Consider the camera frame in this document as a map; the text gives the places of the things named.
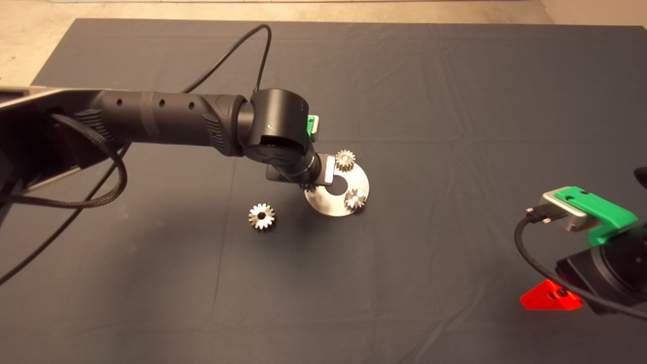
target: green bracket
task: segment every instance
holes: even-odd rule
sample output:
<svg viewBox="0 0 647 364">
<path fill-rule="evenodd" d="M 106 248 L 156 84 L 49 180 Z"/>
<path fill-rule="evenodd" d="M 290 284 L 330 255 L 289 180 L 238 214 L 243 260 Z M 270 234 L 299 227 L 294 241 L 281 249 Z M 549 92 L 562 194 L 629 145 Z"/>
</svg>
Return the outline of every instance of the green bracket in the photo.
<svg viewBox="0 0 647 364">
<path fill-rule="evenodd" d="M 618 205 L 586 192 L 579 187 L 569 187 L 555 192 L 555 197 L 598 219 L 601 224 L 589 231 L 589 244 L 601 245 L 612 236 L 638 222 L 638 217 Z"/>
<path fill-rule="evenodd" d="M 314 127 L 314 120 L 316 118 L 316 115 L 308 115 L 308 136 L 312 137 L 313 136 L 313 127 Z"/>
</svg>

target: black wire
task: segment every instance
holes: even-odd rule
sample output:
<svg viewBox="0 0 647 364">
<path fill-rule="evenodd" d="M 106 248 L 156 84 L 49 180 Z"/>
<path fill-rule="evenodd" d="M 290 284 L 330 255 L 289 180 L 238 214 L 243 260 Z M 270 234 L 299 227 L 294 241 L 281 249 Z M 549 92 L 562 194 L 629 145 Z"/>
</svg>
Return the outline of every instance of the black wire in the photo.
<svg viewBox="0 0 647 364">
<path fill-rule="evenodd" d="M 21 203 L 25 205 L 57 207 L 60 209 L 87 209 L 90 207 L 107 205 L 108 203 L 114 201 L 126 189 L 126 185 L 128 183 L 126 166 L 121 157 L 109 146 L 108 140 L 103 135 L 99 134 L 96 130 L 65 115 L 53 114 L 51 116 L 59 123 L 83 135 L 95 146 L 97 146 L 97 148 L 101 149 L 101 151 L 106 154 L 108 158 L 112 159 L 113 164 L 119 171 L 119 180 L 117 181 L 116 185 L 110 191 L 106 192 L 103 196 L 87 199 L 85 201 L 68 202 L 32 196 L 0 195 L 0 203 Z"/>
<path fill-rule="evenodd" d="M 250 30 L 247 32 L 244 36 L 242 36 L 240 39 L 238 39 L 232 46 L 229 48 L 229 51 L 227 51 L 220 59 L 213 65 L 207 72 L 205 72 L 202 76 L 198 77 L 196 81 L 193 81 L 189 86 L 187 86 L 184 90 L 182 90 L 183 93 L 189 93 L 193 91 L 196 87 L 200 86 L 209 76 L 211 76 L 212 73 L 215 72 L 220 66 L 229 58 L 229 56 L 238 49 L 249 37 L 253 36 L 257 32 L 259 32 L 261 29 L 265 29 L 267 31 L 267 41 L 265 42 L 265 52 L 263 53 L 263 58 L 261 59 L 261 66 L 258 69 L 258 77 L 256 78 L 256 87 L 254 88 L 254 92 L 258 91 L 259 88 L 261 87 L 261 78 L 263 77 L 263 70 L 265 68 L 265 61 L 267 60 L 267 54 L 270 51 L 270 44 L 272 43 L 272 29 L 270 28 L 269 25 L 267 24 L 260 24 L 258 27 Z"/>
<path fill-rule="evenodd" d="M 529 223 L 532 223 L 532 222 L 533 222 L 533 217 L 526 216 L 524 219 L 522 219 L 519 222 L 519 224 L 517 224 L 517 227 L 514 230 L 514 244 L 516 245 L 517 250 L 519 251 L 519 254 L 521 254 L 521 257 L 528 264 L 530 264 L 531 267 L 533 267 L 537 272 L 539 272 L 539 274 L 557 283 L 563 289 L 573 292 L 576 295 L 579 295 L 581 298 L 585 299 L 588 303 L 594 303 L 597 306 L 605 308 L 611 312 L 621 313 L 623 315 L 627 315 L 627 316 L 634 317 L 636 319 L 647 321 L 647 312 L 636 310 L 635 308 L 627 307 L 625 305 L 618 304 L 616 302 L 609 301 L 607 299 L 603 299 L 602 297 L 594 295 L 591 292 L 583 290 L 582 288 L 578 288 L 566 282 L 565 280 L 561 279 L 557 274 L 554 274 L 546 267 L 544 267 L 541 263 L 539 263 L 536 259 L 531 257 L 530 253 L 528 253 L 528 250 L 525 248 L 523 244 L 523 230 Z"/>
<path fill-rule="evenodd" d="M 261 24 L 258 27 L 252 29 L 250 32 L 246 34 L 243 38 L 238 40 L 234 46 L 225 54 L 223 57 L 220 58 L 210 69 L 207 71 L 205 74 L 200 76 L 196 81 L 194 81 L 191 85 L 189 85 L 187 88 L 183 89 L 181 93 L 190 93 L 193 91 L 196 87 L 200 86 L 212 73 L 215 72 L 222 64 L 223 62 L 242 44 L 247 38 L 249 38 L 251 35 L 259 31 L 260 29 L 264 28 L 267 30 L 267 42 L 265 44 L 265 52 L 263 53 L 263 59 L 261 60 L 261 66 L 258 70 L 258 77 L 256 78 L 256 88 L 254 91 L 258 91 L 261 85 L 261 79 L 263 77 L 263 70 L 265 69 L 265 61 L 267 60 L 267 54 L 269 53 L 270 50 L 270 43 L 272 41 L 272 29 L 267 25 L 267 24 Z M 131 144 L 127 143 L 122 149 L 121 152 L 119 153 L 119 160 L 122 161 L 124 156 L 126 155 L 126 152 L 128 151 L 128 148 L 130 148 Z M 90 201 L 94 197 L 94 195 L 103 187 L 105 182 L 110 178 L 112 173 L 117 169 L 118 163 L 113 163 L 108 170 L 105 171 L 103 177 L 95 184 L 94 188 L 88 193 L 84 201 Z M 2 277 L 0 277 L 0 286 L 2 286 L 5 282 L 10 280 L 13 276 L 18 274 L 23 268 L 25 268 L 27 265 L 31 263 L 38 255 L 40 255 L 53 241 L 55 241 L 60 234 L 65 231 L 69 225 L 74 222 L 74 220 L 81 214 L 83 211 L 83 207 L 77 208 L 59 227 L 52 233 L 35 251 L 33 251 L 31 254 L 29 254 L 22 262 L 20 262 L 18 265 L 16 265 L 13 269 L 11 269 L 9 272 L 5 273 Z"/>
<path fill-rule="evenodd" d="M 119 152 L 119 158 L 122 159 L 126 155 L 126 152 L 128 151 L 128 148 L 130 148 L 130 144 L 125 145 L 122 149 L 121 152 Z M 115 171 L 117 168 L 117 164 L 113 163 L 110 165 L 110 167 L 105 171 L 103 177 L 97 182 L 97 184 L 94 186 L 94 188 L 88 193 L 88 195 L 85 197 L 84 201 L 91 201 L 94 195 L 101 189 L 101 187 L 104 185 L 104 183 L 110 178 L 112 173 Z M 29 254 L 25 259 L 23 259 L 22 262 L 20 262 L 18 265 L 13 267 L 10 271 L 5 273 L 2 277 L 0 277 L 0 286 L 2 286 L 6 281 L 10 280 L 14 275 L 18 274 L 23 268 L 27 267 L 28 264 L 32 262 L 32 260 L 36 259 L 40 253 L 42 253 L 52 242 L 58 238 L 60 234 L 63 233 L 67 229 L 67 227 L 76 219 L 79 214 L 81 214 L 81 211 L 83 211 L 83 207 L 80 207 L 67 218 L 65 221 L 52 233 L 36 250 L 34 250 L 31 254 Z"/>
</svg>

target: red plastic part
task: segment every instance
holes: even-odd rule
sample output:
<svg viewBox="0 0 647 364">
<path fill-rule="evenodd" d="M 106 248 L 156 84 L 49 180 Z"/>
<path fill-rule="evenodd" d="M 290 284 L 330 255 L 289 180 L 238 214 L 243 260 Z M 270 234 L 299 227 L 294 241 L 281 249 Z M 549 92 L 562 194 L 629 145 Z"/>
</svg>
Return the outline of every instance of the red plastic part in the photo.
<svg viewBox="0 0 647 364">
<path fill-rule="evenodd" d="M 577 310 L 582 299 L 547 279 L 520 298 L 526 310 Z"/>
</svg>

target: spur gear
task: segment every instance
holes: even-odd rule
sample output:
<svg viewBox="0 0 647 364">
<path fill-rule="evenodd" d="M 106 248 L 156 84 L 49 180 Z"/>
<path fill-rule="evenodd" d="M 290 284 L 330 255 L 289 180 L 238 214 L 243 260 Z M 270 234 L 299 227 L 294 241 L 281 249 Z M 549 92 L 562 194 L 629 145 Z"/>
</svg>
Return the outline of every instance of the spur gear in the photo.
<svg viewBox="0 0 647 364">
<path fill-rule="evenodd" d="M 307 192 L 312 192 L 317 186 L 310 183 L 299 183 L 299 188 Z"/>
<path fill-rule="evenodd" d="M 334 155 L 335 165 L 342 172 L 348 172 L 355 166 L 355 154 L 348 149 L 343 149 Z"/>
<path fill-rule="evenodd" d="M 344 205 L 350 211 L 361 209 L 365 203 L 366 194 L 357 188 L 348 190 L 344 196 Z"/>
<path fill-rule="evenodd" d="M 259 203 L 249 210 L 249 222 L 258 231 L 270 229 L 274 221 L 274 209 L 266 203 Z"/>
</svg>

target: metal disc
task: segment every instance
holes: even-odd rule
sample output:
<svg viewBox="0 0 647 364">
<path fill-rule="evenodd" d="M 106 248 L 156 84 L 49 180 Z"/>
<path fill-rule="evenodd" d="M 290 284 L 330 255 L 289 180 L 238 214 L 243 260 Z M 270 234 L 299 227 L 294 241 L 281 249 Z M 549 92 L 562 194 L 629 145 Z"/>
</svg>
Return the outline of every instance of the metal disc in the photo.
<svg viewBox="0 0 647 364">
<path fill-rule="evenodd" d="M 314 207 L 321 214 L 334 217 L 348 216 L 353 211 L 347 209 L 344 204 L 346 192 L 357 188 L 363 191 L 368 198 L 368 177 L 366 177 L 366 173 L 364 173 L 362 167 L 358 166 L 357 163 L 348 172 L 341 171 L 335 167 L 333 175 L 346 180 L 348 188 L 343 194 L 335 196 L 328 192 L 324 186 L 317 186 L 314 191 L 304 192 L 305 199 L 308 200 L 310 206 Z"/>
</svg>

